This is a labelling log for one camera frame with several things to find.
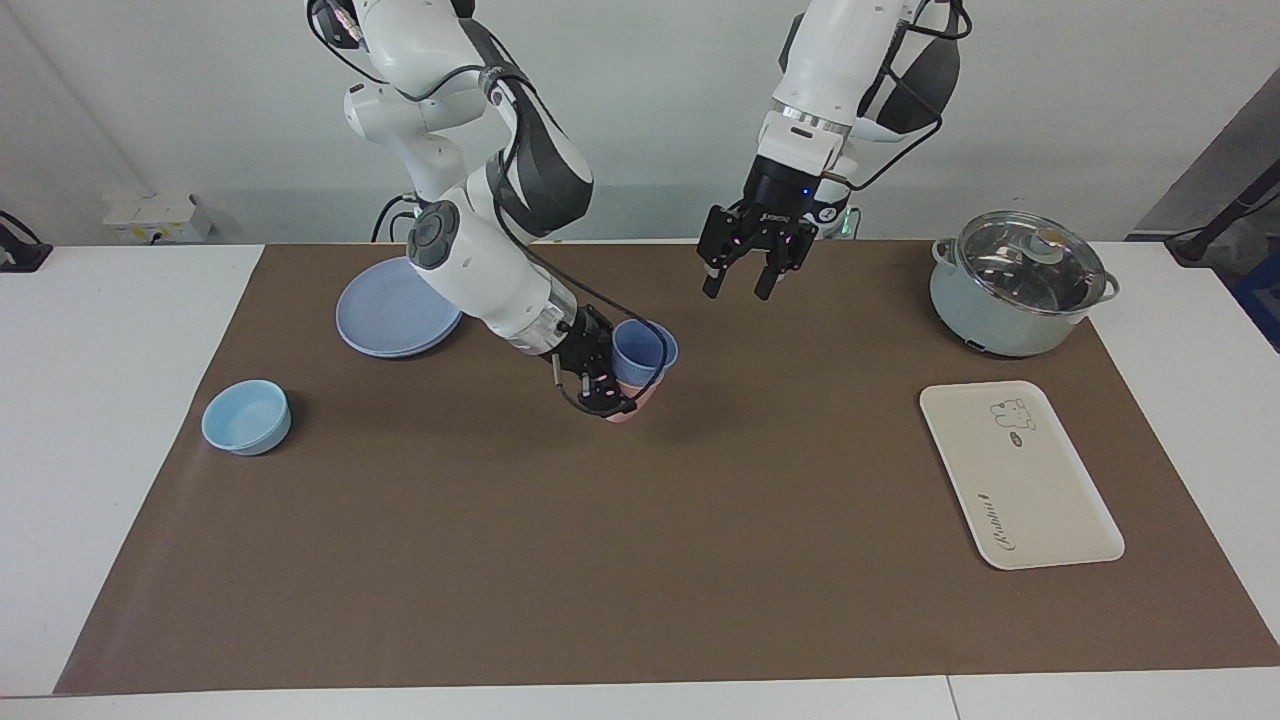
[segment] bowl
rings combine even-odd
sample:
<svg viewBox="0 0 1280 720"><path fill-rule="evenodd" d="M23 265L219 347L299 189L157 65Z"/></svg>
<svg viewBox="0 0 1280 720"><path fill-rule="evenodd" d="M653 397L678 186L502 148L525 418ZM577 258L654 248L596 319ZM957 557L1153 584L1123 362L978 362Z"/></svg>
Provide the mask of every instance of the bowl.
<svg viewBox="0 0 1280 720"><path fill-rule="evenodd" d="M234 455L262 455L289 434L293 416L280 386L244 380L218 395L200 423L209 445Z"/></svg>

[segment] white robotic arm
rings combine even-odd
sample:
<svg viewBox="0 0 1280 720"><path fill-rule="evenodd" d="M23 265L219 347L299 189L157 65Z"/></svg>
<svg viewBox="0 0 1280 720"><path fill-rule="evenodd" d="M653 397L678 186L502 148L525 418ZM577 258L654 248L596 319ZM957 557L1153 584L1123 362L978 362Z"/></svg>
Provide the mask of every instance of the white robotic arm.
<svg viewBox="0 0 1280 720"><path fill-rule="evenodd" d="M819 231L845 210L858 169L852 138L900 141L934 124L955 90L963 0L813 0L791 27L783 77L760 129L742 200L708 215L698 245L703 291L753 250L767 252L755 293L799 270ZM908 147L913 150L928 135Z"/></svg>
<svg viewBox="0 0 1280 720"><path fill-rule="evenodd" d="M408 169L420 208L407 250L419 274L520 351L579 375L580 409L632 411L613 377L609 320L580 306L522 247L586 213L591 172L502 44L471 18L474 3L311 0L314 8L328 10L321 24L344 27L387 78L352 87L346 115ZM489 106L511 141L468 174L457 145L435 132Z"/></svg>

